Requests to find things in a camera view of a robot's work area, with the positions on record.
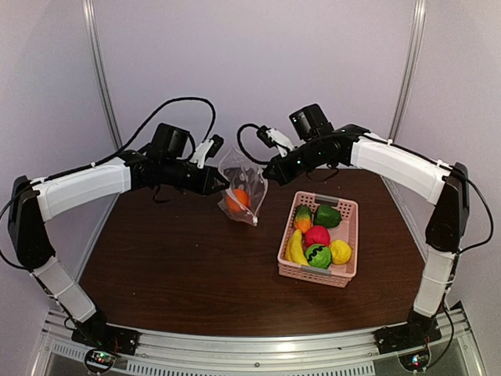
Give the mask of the orange toy tangerine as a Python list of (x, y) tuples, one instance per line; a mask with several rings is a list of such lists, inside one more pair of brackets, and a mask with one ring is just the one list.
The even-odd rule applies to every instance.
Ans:
[(244, 209), (251, 207), (250, 198), (245, 190), (234, 189), (232, 197), (229, 195), (225, 198), (227, 208), (233, 213), (242, 212)]

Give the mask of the clear zip top bag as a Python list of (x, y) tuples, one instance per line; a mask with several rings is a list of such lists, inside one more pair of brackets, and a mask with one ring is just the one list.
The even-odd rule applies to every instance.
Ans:
[[(230, 183), (229, 188), (221, 192), (222, 199), (218, 202), (220, 209), (233, 221), (257, 226), (258, 214), (269, 188), (268, 180), (262, 175), (261, 166), (245, 157), (233, 146), (219, 162), (218, 171)], [(233, 213), (227, 208), (225, 198), (227, 195), (232, 197), (234, 189), (247, 192), (250, 208), (239, 213)]]

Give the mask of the orange green toy carrot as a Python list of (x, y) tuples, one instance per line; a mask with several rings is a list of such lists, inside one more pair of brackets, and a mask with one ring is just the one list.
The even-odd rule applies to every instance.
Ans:
[(294, 228), (306, 234), (312, 227), (312, 211), (309, 206), (301, 204), (295, 208)]

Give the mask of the red toy apple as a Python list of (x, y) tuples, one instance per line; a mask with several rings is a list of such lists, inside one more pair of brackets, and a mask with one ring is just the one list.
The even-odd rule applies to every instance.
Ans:
[(305, 246), (308, 248), (314, 244), (330, 245), (330, 233), (324, 226), (313, 226), (305, 234)]

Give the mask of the yellow toy lemon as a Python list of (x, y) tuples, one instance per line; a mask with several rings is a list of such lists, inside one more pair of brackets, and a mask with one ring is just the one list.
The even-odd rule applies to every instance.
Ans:
[(352, 256), (352, 249), (343, 240), (334, 240), (330, 243), (331, 262), (334, 265), (347, 264)]

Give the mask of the yellow toy banana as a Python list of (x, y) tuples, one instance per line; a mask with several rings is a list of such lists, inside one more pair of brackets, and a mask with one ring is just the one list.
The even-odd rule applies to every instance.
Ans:
[(302, 247), (301, 230), (295, 230), (290, 236), (286, 245), (285, 259), (288, 262), (294, 262), (302, 266), (308, 266), (308, 261), (305, 258), (305, 253)]

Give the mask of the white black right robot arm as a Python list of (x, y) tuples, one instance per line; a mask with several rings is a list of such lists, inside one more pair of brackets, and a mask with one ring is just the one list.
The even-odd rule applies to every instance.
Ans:
[(469, 216), (466, 167), (421, 157), (358, 125), (335, 129), (316, 103), (292, 113), (290, 122), (303, 142), (300, 146), (275, 128), (258, 127), (258, 138), (279, 151), (265, 162), (266, 179), (285, 185), (321, 165), (345, 165), (390, 179), (434, 206), (425, 230), (427, 261), (422, 280), (401, 331), (407, 345), (419, 345), (431, 333), (459, 258)]

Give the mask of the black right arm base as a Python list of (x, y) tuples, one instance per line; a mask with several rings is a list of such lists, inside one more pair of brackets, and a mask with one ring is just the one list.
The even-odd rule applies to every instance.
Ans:
[(375, 330), (373, 336), (379, 354), (401, 352), (441, 339), (437, 321), (437, 314), (441, 311), (442, 303), (431, 316), (425, 316), (411, 308), (405, 323)]

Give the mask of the green toy bell pepper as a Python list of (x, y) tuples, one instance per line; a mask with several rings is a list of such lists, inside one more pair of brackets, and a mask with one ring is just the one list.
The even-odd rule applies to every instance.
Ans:
[(317, 207), (313, 223), (315, 226), (323, 226), (327, 229), (335, 228), (341, 224), (341, 213), (328, 204), (321, 204)]

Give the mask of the green black toy watermelon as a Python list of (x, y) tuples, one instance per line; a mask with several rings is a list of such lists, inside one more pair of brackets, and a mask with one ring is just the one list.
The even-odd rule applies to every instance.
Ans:
[(327, 269), (332, 262), (330, 248), (323, 244), (313, 244), (305, 252), (307, 263), (316, 268)]

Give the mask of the pink perforated plastic basket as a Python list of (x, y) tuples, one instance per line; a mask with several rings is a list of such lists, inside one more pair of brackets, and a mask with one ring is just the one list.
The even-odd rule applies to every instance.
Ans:
[[(352, 249), (350, 260), (344, 265), (330, 265), (327, 269), (313, 266), (303, 266), (286, 260), (287, 243), (295, 231), (294, 216), (296, 207), (300, 204), (308, 206), (315, 212), (321, 204), (328, 204), (341, 214), (341, 223), (333, 229), (328, 229), (332, 240), (343, 240)], [(283, 232), (277, 254), (279, 274), (299, 280), (333, 287), (346, 287), (355, 277), (359, 261), (359, 205), (355, 201), (332, 197), (317, 193), (298, 191), (294, 195), (287, 224)]]

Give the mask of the right aluminium corner post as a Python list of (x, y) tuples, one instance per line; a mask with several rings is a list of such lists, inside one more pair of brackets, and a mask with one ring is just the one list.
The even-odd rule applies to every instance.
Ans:
[(412, 89), (413, 78), (420, 58), (427, 16), (427, 1), (416, 0), (412, 14), (408, 49), (388, 138), (396, 141), (405, 117), (406, 107)]

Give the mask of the aluminium corner post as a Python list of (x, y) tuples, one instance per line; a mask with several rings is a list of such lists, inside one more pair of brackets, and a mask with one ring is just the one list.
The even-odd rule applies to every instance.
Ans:
[(117, 153), (121, 152), (121, 148), (124, 143), (117, 125), (117, 119), (106, 77), (103, 54), (99, 41), (99, 31), (96, 23), (95, 5), (92, 0), (83, 0), (82, 7), (101, 104), (107, 128), (110, 132), (112, 144), (114, 146), (114, 152), (100, 160), (100, 162), (106, 163), (115, 158)]
[(413, 78), (420, 58), (427, 16), (427, 1), (416, 0), (412, 14), (408, 49), (388, 138), (396, 141), (405, 117), (406, 107), (412, 89)]

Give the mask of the left aluminium corner post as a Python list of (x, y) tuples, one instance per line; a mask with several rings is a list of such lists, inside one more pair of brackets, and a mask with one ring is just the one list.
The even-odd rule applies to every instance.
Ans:
[(110, 132), (112, 144), (114, 146), (114, 152), (100, 160), (100, 162), (106, 163), (115, 158), (117, 153), (121, 152), (121, 148), (124, 143), (117, 125), (117, 119), (106, 77), (103, 54), (99, 41), (99, 31), (96, 23), (95, 5), (92, 0), (83, 0), (82, 7), (101, 104), (107, 128)]

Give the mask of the aluminium front rail frame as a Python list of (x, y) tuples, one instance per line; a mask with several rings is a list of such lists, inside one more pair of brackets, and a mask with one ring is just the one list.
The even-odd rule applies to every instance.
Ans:
[(372, 328), (329, 334), (225, 337), (139, 331), (135, 354), (106, 375), (413, 375), (409, 361), (429, 355), (426, 375), (484, 375), (463, 309), (437, 318), (441, 338), (427, 347), (382, 353)]

